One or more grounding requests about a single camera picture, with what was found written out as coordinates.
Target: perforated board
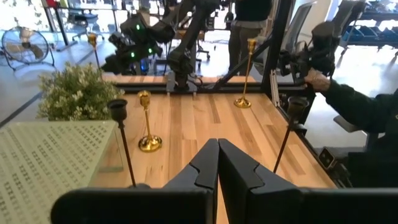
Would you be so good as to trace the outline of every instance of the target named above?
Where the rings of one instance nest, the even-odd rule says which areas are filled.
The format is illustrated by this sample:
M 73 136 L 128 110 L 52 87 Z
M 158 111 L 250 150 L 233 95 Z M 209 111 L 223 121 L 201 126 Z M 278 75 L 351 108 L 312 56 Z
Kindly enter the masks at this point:
M 0 223 L 50 223 L 53 203 L 89 186 L 116 123 L 14 123 L 0 130 Z

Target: potted plant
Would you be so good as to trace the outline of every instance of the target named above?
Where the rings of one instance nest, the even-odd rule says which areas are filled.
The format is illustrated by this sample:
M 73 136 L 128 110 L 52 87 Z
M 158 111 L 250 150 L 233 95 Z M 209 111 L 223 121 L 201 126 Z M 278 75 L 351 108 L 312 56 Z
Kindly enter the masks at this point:
M 49 121 L 111 119 L 106 104 L 124 92 L 102 80 L 102 73 L 92 64 L 66 63 L 64 71 L 54 72 L 50 77 L 41 76 L 42 101 L 37 117 Z

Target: black candlestick holder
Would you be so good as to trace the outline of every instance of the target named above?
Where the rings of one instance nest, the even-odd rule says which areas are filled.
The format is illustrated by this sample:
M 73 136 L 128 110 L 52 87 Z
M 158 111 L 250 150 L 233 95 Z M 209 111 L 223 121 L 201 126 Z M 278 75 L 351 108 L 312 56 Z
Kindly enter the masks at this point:
M 287 139 L 289 138 L 289 134 L 291 131 L 295 131 L 296 124 L 298 120 L 301 118 L 306 107 L 309 106 L 310 102 L 307 99 L 299 97 L 299 96 L 291 96 L 287 99 L 289 102 L 289 107 L 287 108 L 287 116 L 289 117 L 289 124 L 287 125 L 287 130 L 285 133 L 284 140 L 282 141 L 282 145 L 280 146 L 278 158 L 275 163 L 274 173 L 276 173 L 280 160 L 282 159 L 282 155 L 285 151 Z
M 114 120 L 115 122 L 117 122 L 119 124 L 118 128 L 120 129 L 120 133 L 121 133 L 122 140 L 123 140 L 124 151 L 126 152 L 127 164 L 129 166 L 129 172 L 130 172 L 132 186 L 136 187 L 136 180 L 134 178 L 134 173 L 132 171 L 129 148 L 127 146 L 126 133 L 124 132 L 123 121 L 127 118 L 126 105 L 127 105 L 127 101 L 124 99 L 111 100 L 107 104 L 108 109 L 111 112 L 112 120 Z

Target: person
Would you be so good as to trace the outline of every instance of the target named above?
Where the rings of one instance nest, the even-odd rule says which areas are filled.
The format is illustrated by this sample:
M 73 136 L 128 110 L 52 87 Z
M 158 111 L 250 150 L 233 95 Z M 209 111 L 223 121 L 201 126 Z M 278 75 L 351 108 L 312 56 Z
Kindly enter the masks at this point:
M 235 0 L 236 18 L 231 23 L 229 36 L 229 69 L 231 71 L 249 54 L 248 39 L 257 37 L 267 25 L 272 9 L 272 0 Z M 246 75 L 246 66 L 240 69 L 240 75 Z
M 366 152 L 348 154 L 344 163 L 353 186 L 398 187 L 398 90 L 371 98 L 316 70 L 308 73 L 305 82 L 349 123 L 368 133 L 384 133 Z

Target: floor fan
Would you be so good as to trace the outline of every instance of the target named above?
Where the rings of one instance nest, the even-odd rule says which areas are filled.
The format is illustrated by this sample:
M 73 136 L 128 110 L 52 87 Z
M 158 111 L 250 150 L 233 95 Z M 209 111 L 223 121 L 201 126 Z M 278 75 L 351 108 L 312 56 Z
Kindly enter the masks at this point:
M 1 43 L 1 50 L 6 55 L 7 64 L 14 71 L 38 63 L 54 67 L 54 57 L 49 43 L 40 32 L 18 26 L 5 31 Z M 44 61 L 49 52 L 52 63 Z M 12 61 L 19 62 L 22 65 L 13 67 Z

